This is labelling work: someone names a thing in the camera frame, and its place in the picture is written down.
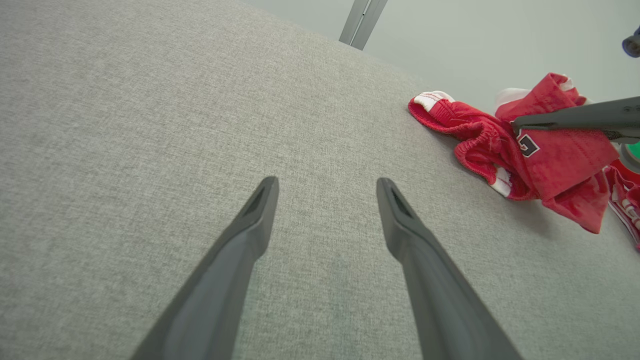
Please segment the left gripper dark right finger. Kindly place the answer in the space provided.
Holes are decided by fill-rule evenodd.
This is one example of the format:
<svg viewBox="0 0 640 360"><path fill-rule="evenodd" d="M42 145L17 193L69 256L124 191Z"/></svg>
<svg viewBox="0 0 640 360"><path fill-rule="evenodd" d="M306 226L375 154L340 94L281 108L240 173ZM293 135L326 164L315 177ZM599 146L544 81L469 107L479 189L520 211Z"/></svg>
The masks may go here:
<svg viewBox="0 0 640 360"><path fill-rule="evenodd" d="M425 360L520 360L521 354L390 178L376 194L386 246L400 262Z"/></svg>

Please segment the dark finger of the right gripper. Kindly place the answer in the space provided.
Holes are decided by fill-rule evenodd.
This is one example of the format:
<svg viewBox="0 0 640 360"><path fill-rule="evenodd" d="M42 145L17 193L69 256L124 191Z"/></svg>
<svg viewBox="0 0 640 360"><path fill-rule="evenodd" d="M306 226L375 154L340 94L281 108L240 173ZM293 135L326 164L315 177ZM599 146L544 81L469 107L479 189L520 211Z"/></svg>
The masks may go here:
<svg viewBox="0 0 640 360"><path fill-rule="evenodd" d="M618 144L633 145L633 144L639 143L640 141L639 129L622 129L622 130L605 129L605 130L602 130L602 133L611 142L615 142Z"/></svg>
<svg viewBox="0 0 640 360"><path fill-rule="evenodd" d="M640 127L640 98L634 96L564 108L554 112L519 116L512 127L533 130L595 129L634 132Z"/></svg>

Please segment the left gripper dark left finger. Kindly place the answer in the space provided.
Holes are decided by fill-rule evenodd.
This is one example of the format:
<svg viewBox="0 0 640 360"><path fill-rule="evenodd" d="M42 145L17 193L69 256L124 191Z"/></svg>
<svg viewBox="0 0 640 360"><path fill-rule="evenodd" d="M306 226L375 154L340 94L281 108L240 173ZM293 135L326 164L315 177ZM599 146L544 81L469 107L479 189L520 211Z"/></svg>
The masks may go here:
<svg viewBox="0 0 640 360"><path fill-rule="evenodd" d="M268 247L278 198L278 178L265 177L158 317L133 360L233 357L250 277Z"/></svg>

